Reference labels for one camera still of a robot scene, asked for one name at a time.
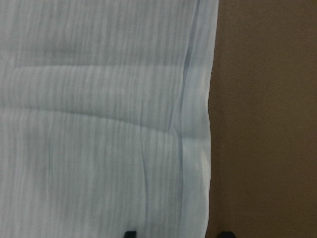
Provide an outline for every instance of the light blue fabric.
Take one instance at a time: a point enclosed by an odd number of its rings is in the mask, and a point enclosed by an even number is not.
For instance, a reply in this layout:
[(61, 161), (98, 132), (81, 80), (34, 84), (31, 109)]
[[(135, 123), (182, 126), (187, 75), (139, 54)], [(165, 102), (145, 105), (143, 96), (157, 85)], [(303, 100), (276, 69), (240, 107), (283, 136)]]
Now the light blue fabric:
[(1, 1), (0, 237), (204, 237), (217, 8)]

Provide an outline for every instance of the brown background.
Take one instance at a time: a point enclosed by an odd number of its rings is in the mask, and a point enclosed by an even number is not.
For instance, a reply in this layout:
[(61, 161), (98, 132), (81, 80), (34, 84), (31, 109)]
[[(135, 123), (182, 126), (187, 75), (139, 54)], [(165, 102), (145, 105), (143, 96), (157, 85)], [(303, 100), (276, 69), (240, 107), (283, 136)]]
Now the brown background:
[(317, 238), (317, 0), (220, 0), (207, 238)]

